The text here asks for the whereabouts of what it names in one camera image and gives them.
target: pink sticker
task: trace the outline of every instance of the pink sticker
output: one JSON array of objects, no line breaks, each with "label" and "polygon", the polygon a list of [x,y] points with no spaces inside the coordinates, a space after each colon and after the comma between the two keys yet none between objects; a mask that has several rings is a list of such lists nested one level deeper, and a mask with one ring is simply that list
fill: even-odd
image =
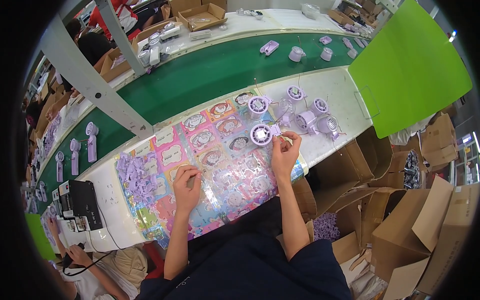
[{"label": "pink sticker", "polygon": [[194,154],[203,152],[218,143],[212,125],[192,132],[186,139]]},{"label": "pink sticker", "polygon": [[159,150],[159,152],[156,153],[156,156],[158,157],[157,164],[162,170],[173,168],[186,158],[181,143]]},{"label": "pink sticker", "polygon": [[211,122],[215,122],[216,120],[228,116],[235,111],[236,109],[230,100],[219,102],[206,110]]},{"label": "pink sticker", "polygon": [[201,112],[194,114],[188,117],[188,119],[180,122],[180,127],[182,128],[183,133],[188,136],[193,131],[209,125],[210,121],[208,118],[209,117],[207,116],[207,113],[202,110]]},{"label": "pink sticker", "polygon": [[217,121],[214,123],[214,126],[221,140],[238,132],[248,132],[238,113],[232,114]]},{"label": "pink sticker", "polygon": [[179,143],[179,136],[175,127],[167,127],[159,132],[155,133],[155,137],[152,138],[152,144],[155,148],[155,152],[166,149],[173,144]]}]

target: sticker sheet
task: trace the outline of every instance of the sticker sheet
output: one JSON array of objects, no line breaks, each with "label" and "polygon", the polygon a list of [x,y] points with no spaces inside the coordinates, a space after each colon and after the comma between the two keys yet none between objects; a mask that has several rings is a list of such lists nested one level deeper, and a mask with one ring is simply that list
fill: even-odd
[{"label": "sticker sheet", "polygon": [[[237,219],[278,193],[271,169],[272,145],[258,147],[250,129],[273,120],[269,112],[252,120],[247,91],[220,100],[180,123],[157,132],[129,153],[117,156],[115,168],[132,218],[148,240],[168,247],[176,211],[173,181],[183,165],[202,171],[202,191],[190,214],[188,239]],[[300,161],[291,173],[304,176]]]}]

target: worker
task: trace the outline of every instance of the worker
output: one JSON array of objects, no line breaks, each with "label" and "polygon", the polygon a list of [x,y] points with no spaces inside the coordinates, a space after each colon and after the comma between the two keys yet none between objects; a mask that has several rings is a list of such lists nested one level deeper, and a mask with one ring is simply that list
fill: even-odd
[{"label": "worker", "polygon": [[[82,29],[80,21],[73,19],[65,26],[70,37],[78,46],[80,52],[85,56],[87,61],[94,67],[94,69],[100,73],[102,70],[103,62],[107,57],[107,54],[111,51],[112,45],[103,35],[95,32],[89,32],[79,38],[80,31]],[[52,121],[60,111],[62,107],[67,105],[70,97],[76,97],[79,95],[76,90],[68,81],[61,76],[63,86],[65,87],[65,94],[56,103],[54,103],[47,111],[46,117],[48,121]]]},{"label": "worker", "polygon": [[[147,259],[140,247],[134,245],[117,250],[115,254],[111,253],[99,261],[98,258],[101,257],[97,258],[97,256],[105,254],[95,253],[92,259],[78,245],[65,248],[59,238],[55,219],[49,218],[47,225],[61,257],[68,254],[73,260],[65,271],[62,268],[56,270],[53,266],[48,266],[51,277],[57,282],[67,300],[135,299],[140,283],[147,275]],[[89,268],[75,275],[85,267]]]},{"label": "worker", "polygon": [[[194,166],[182,166],[173,182],[177,209],[164,276],[145,279],[137,299],[351,299],[331,242],[310,243],[290,182],[301,138],[294,132],[285,132],[283,136],[293,144],[280,143],[273,137],[272,170],[280,196],[286,251],[275,236],[268,236],[263,230],[262,233],[242,233],[215,249],[191,253],[187,243],[189,216],[198,205],[202,172]],[[192,177],[193,186],[189,188],[187,182]],[[234,225],[226,224],[222,228]]]},{"label": "worker", "polygon": [[[123,31],[129,40],[132,40],[137,36],[137,34],[139,34],[148,26],[152,25],[155,16],[155,11],[153,9],[146,8],[138,14],[135,14],[130,8],[130,5],[137,4],[138,0],[111,0],[111,2],[113,10],[119,19],[120,25],[122,26]],[[107,25],[105,25],[105,22],[100,15],[100,10],[97,6],[93,8],[92,13],[90,14],[88,25],[82,31],[82,35],[87,33],[90,29],[95,28],[97,24],[103,29],[105,36],[111,41],[112,35],[110,34]]]}]

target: black shirt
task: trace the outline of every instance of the black shirt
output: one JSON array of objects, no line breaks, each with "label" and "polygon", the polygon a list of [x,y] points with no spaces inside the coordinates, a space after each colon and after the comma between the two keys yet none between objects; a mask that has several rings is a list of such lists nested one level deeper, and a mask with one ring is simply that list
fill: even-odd
[{"label": "black shirt", "polygon": [[330,241],[307,245],[289,262],[280,242],[262,234],[233,238],[173,280],[145,279],[140,291],[139,300],[351,299]]},{"label": "black shirt", "polygon": [[[112,46],[107,38],[104,35],[100,35],[95,32],[89,32],[79,38],[77,44],[80,52],[85,56],[92,66],[95,65],[105,53],[112,49]],[[72,90],[72,85],[66,81],[63,76],[61,78],[63,80],[65,92],[70,92]]]}]

